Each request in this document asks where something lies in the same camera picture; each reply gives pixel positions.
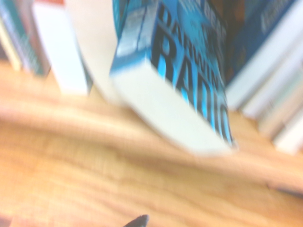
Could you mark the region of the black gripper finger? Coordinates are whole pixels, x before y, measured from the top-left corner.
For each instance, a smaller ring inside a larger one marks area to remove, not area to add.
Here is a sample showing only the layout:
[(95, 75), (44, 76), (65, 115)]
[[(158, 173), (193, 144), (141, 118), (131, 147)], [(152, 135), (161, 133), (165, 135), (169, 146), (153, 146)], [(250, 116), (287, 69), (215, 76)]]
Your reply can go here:
[(127, 223), (124, 227), (147, 227), (148, 221), (149, 221), (149, 215), (144, 214), (133, 219), (132, 221)]

